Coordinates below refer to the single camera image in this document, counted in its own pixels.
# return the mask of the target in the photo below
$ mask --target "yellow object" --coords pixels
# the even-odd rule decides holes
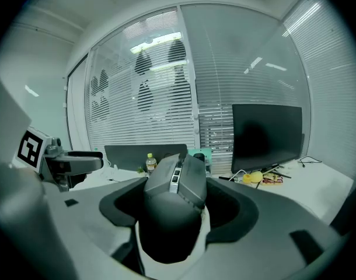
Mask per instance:
[[[246,184],[250,184],[252,182],[252,177],[250,174],[243,175],[243,182]]]
[[[250,174],[252,183],[259,183],[263,179],[263,175],[260,171],[255,171]]]

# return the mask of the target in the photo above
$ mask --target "office room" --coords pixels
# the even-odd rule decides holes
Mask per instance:
[[[356,39],[331,0],[26,0],[0,109],[0,177],[50,220],[8,236],[61,254],[18,244],[44,278],[283,279],[354,228]]]

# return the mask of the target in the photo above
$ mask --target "black monitor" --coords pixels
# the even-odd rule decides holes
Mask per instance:
[[[232,173],[297,159],[302,146],[300,107],[233,104]]]

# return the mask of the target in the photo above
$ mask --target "cable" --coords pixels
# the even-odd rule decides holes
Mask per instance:
[[[229,181],[231,181],[235,176],[237,176],[240,171],[244,172],[244,174],[247,174],[243,169],[240,169],[238,172],[236,172],[236,173],[229,179]]]
[[[303,162],[302,160],[305,159],[305,158],[311,158],[311,159],[313,159],[315,162],[313,162],[313,161]],[[305,164],[314,164],[314,163],[321,163],[321,162],[322,162],[322,161],[317,160],[317,159],[315,159],[315,158],[313,158],[313,157],[311,157],[311,156],[302,157],[302,158],[298,161],[298,163],[302,163],[302,167],[303,167],[303,168],[305,168]]]

